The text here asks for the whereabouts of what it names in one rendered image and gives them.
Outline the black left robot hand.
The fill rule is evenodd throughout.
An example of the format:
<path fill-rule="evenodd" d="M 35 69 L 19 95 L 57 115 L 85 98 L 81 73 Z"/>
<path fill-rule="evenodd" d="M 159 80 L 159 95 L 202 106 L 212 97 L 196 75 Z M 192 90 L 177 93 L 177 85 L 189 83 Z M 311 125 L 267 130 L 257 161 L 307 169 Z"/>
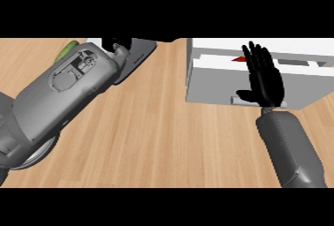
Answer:
<path fill-rule="evenodd" d="M 103 38 L 102 39 L 102 48 L 106 52 L 115 53 L 118 47 L 122 47 L 125 50 L 130 50 L 131 39 L 130 38 Z"/>

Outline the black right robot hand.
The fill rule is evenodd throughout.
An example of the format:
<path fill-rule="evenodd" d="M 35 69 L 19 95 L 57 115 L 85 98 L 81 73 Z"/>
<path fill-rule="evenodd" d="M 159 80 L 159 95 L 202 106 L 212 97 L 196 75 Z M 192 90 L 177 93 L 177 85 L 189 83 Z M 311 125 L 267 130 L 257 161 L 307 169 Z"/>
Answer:
<path fill-rule="evenodd" d="M 257 102 L 261 107 L 279 107 L 283 101 L 283 80 L 270 52 L 252 41 L 241 49 L 249 71 L 249 90 L 238 90 L 236 95 L 242 101 Z"/>

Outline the green vegetable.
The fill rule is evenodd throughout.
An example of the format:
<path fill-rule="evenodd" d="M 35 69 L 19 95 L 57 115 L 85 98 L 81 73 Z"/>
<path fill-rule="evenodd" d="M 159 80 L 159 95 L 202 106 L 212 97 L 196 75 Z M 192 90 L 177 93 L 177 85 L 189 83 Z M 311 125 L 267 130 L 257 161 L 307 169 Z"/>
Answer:
<path fill-rule="evenodd" d="M 54 63 L 60 60 L 60 58 L 69 53 L 72 48 L 79 44 L 76 40 L 69 41 L 69 43 L 65 45 L 65 47 L 60 50 L 59 55 L 54 58 Z"/>

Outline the white round plate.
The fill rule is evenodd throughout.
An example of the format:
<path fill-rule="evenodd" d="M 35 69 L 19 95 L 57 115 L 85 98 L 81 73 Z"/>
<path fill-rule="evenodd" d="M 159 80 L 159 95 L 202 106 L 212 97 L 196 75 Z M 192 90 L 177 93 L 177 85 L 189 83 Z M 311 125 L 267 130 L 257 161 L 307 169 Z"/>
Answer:
<path fill-rule="evenodd" d="M 38 148 L 35 153 L 29 156 L 29 158 L 23 161 L 23 163 L 11 168 L 11 170 L 23 170 L 32 167 L 48 155 L 51 149 L 56 146 L 60 135 L 56 135 Z"/>

